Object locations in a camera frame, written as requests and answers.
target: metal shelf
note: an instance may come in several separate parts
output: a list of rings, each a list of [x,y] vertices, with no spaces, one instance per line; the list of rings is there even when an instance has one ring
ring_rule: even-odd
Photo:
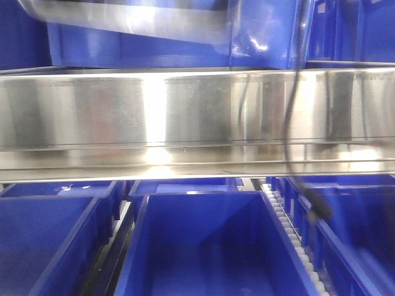
[[[28,69],[0,76],[0,182],[286,175],[294,71]],[[395,68],[305,70],[303,174],[395,172]]]

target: blue plastic crate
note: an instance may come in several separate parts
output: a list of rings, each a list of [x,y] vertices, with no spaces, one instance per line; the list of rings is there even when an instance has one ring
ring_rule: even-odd
[[[121,295],[319,295],[261,192],[144,198]]]
[[[311,224],[305,246],[317,270],[325,268],[338,295],[395,295],[395,191],[355,187],[322,191],[333,217]],[[305,216],[310,208],[299,201]]]
[[[393,175],[302,176],[299,178],[306,187],[313,188],[318,193],[333,192],[335,189],[342,193],[347,192],[351,187],[379,191],[383,186],[395,186]],[[302,193],[301,189],[290,178],[273,177],[270,182],[276,184],[276,189],[283,198],[284,210],[290,215],[298,232],[306,233],[307,229],[301,228],[303,208],[298,202],[298,197]]]
[[[307,0],[304,16],[304,60],[314,2]],[[127,1],[128,5],[224,10],[228,16],[224,22],[225,40],[205,44],[49,23],[52,63],[103,68],[294,68],[297,53],[295,30],[299,27],[296,12],[300,3],[301,0],[131,0]]]
[[[152,193],[188,193],[237,191],[243,185],[240,178],[198,178],[198,179],[163,179],[137,181],[129,193],[129,200],[133,203],[135,221],[140,211],[141,203],[146,194]]]
[[[100,248],[92,197],[0,199],[0,295],[77,295]]]
[[[107,243],[114,230],[114,220],[120,218],[120,204],[124,196],[124,181],[93,181],[66,183],[13,184],[0,192],[0,197],[34,195],[95,196],[100,198],[98,207],[101,221],[100,236]]]
[[[394,14],[392,0],[318,0],[309,58],[395,62]]]
[[[29,17],[17,0],[0,0],[0,70],[50,64],[45,23]]]

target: shiny metal panel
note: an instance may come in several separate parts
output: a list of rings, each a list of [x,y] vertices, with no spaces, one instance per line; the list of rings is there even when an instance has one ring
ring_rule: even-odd
[[[0,76],[0,180],[285,175],[295,72],[43,70]],[[395,68],[305,70],[300,174],[395,172]]]

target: black wire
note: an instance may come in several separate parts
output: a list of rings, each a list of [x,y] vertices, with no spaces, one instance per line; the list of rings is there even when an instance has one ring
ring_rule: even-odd
[[[293,109],[296,100],[297,89],[299,87],[299,79],[301,74],[301,69],[303,68],[304,63],[304,45],[303,45],[303,30],[306,26],[302,24],[304,14],[306,12],[306,3],[309,0],[302,0],[299,12],[297,13],[297,29],[295,31],[296,34],[296,49],[297,49],[297,60],[296,60],[296,73],[295,80],[291,91],[291,96],[288,101],[288,105],[285,112],[284,119],[284,127],[283,127],[283,146],[284,146],[284,156],[285,156],[285,165],[287,172],[290,174],[290,178],[293,183],[299,187],[302,191],[302,195],[307,198],[307,200],[311,203],[312,207],[310,212],[316,218],[329,219],[332,216],[332,209],[329,207],[327,202],[319,196],[313,189],[305,187],[303,182],[299,177],[296,176],[296,172],[293,168],[293,164],[291,163],[291,155],[289,152],[289,127],[291,124],[291,117],[293,114]]]

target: plastic container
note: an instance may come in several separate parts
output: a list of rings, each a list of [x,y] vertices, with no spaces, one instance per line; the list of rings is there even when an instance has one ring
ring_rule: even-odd
[[[77,295],[100,247],[98,202],[0,199],[0,295]]]
[[[347,193],[350,188],[361,188],[361,190],[378,190],[383,186],[394,187],[395,178],[393,175],[339,175],[339,176],[302,176],[299,177],[306,187],[314,188],[319,194],[333,192]],[[289,213],[293,224],[299,233],[306,232],[301,228],[302,207],[298,202],[301,189],[290,178],[272,178],[276,190],[283,198],[283,206],[286,213]]]
[[[309,59],[395,62],[395,2],[319,0]]]
[[[334,215],[316,224],[305,219],[310,204],[299,198],[317,270],[325,268],[337,295],[395,295],[395,191],[359,187],[322,196]]]
[[[129,193],[129,200],[133,203],[135,221],[140,211],[141,203],[146,194],[152,193],[190,193],[223,191],[237,191],[243,185],[240,178],[198,178],[198,179],[163,179],[137,181]]]
[[[100,237],[106,244],[114,231],[114,220],[120,218],[120,204],[125,195],[124,181],[93,181],[67,183],[13,184],[0,192],[0,197],[34,195],[95,196],[99,197],[98,219]]]
[[[51,64],[45,23],[33,20],[16,0],[0,0],[0,70]]]
[[[260,192],[147,195],[123,295],[319,295]]]
[[[44,0],[20,1],[33,3],[30,13],[50,21],[51,57],[57,66],[281,69],[296,66],[295,31],[299,27],[296,14],[301,0],[129,0],[124,11],[116,7],[117,14],[110,1],[58,1],[57,9],[45,6]],[[304,14],[304,60],[314,2],[307,0]],[[135,21],[144,14],[147,16],[143,25]],[[188,17],[186,21],[185,14],[201,17]]]

